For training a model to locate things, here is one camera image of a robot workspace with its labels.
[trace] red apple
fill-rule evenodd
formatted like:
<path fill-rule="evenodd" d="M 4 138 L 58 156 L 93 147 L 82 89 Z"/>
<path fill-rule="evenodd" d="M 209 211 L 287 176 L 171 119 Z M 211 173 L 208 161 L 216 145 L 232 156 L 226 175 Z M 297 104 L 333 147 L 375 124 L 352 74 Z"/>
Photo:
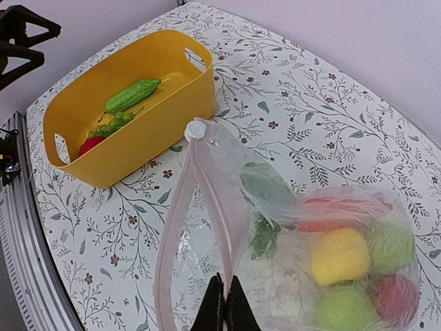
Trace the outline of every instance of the red apple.
<path fill-rule="evenodd" d="M 78 157 L 89 152 L 93 147 L 102 143 L 104 141 L 104 137 L 93 137 L 85 141 L 85 143 L 80 147 L 80 153 Z"/>
<path fill-rule="evenodd" d="M 391 327 L 405 327 L 418 310 L 418 289 L 408 278 L 398 274 L 374 280 L 370 295 L 377 313 Z"/>

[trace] plastic bag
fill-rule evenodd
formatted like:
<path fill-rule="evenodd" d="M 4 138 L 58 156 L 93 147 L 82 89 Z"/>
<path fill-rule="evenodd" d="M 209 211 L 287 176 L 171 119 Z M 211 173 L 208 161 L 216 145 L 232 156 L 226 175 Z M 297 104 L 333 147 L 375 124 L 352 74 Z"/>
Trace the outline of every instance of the plastic bag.
<path fill-rule="evenodd" d="M 240 279 L 261 330 L 413 325 L 415 243 L 394 193 L 344 186 L 294 194 L 225 127 L 199 123 L 206 132 L 190 141 L 159 251 L 160 330 L 191 328 L 216 272 L 225 298 L 233 275 Z"/>

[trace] floral pattern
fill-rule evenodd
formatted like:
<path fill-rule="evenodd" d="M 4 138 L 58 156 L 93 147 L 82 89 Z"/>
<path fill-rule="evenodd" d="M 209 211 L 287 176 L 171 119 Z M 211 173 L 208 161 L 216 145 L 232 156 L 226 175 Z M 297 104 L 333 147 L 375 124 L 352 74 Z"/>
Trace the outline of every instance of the floral pattern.
<path fill-rule="evenodd" d="M 420 268 L 417 328 L 441 322 L 441 152 L 405 117 L 300 45 L 216 8 L 189 3 L 121 37 L 71 71 L 28 109 L 29 144 L 46 238 L 86 330 L 157 330 L 154 266 L 170 195 L 183 164 L 181 142 L 112 188 L 98 190 L 54 169 L 42 138 L 49 102 L 127 44 L 175 29 L 213 54 L 217 111 L 245 146 L 293 190 L 371 184 L 396 191 L 412 216 Z M 200 59 L 188 54 L 190 61 Z M 59 151 L 65 147 L 58 140 Z M 203 201 L 195 191 L 195 220 Z M 214 271 L 201 259 L 205 274 Z M 204 277 L 179 284 L 174 314 L 189 330 Z"/>

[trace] yellow basket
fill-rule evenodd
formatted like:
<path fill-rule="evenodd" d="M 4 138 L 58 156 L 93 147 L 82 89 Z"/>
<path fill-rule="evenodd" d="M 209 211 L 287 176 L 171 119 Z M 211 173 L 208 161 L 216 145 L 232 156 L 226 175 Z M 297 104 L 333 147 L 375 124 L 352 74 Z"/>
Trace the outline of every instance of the yellow basket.
<path fill-rule="evenodd" d="M 205 64 L 200 71 L 185 50 Z M 128 111 L 133 121 L 78 158 L 89 131 L 110 121 L 105 102 L 146 78 L 163 82 Z M 164 30 L 147 35 L 119 50 L 72 82 L 49 105 L 43 121 L 46 154 L 50 163 L 96 188 L 108 188 L 183 138 L 194 117 L 214 114 L 212 56 L 204 46 L 181 32 Z M 57 152 L 55 134 L 64 138 L 71 162 Z"/>

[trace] tablecloth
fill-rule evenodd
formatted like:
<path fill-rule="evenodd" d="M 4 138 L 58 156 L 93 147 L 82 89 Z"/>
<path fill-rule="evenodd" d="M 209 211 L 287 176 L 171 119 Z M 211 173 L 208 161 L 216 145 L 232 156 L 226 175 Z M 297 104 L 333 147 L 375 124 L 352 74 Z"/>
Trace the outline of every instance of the tablecloth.
<path fill-rule="evenodd" d="M 189 3 L 96 53 L 28 109 L 41 221 L 86 330 L 157 330 L 152 278 L 187 144 L 176 144 L 112 188 L 98 190 L 49 164 L 44 112 L 57 93 L 92 66 L 162 29 L 187 33 L 212 52 L 213 120 L 270 162 L 293 190 L 366 184 L 400 195 L 412 216 L 420 267 L 416 329 L 438 329 L 441 152 L 386 101 L 302 46 L 246 19 Z M 183 291 L 174 306 L 182 330 L 189 330 L 197 309 L 188 297 Z"/>

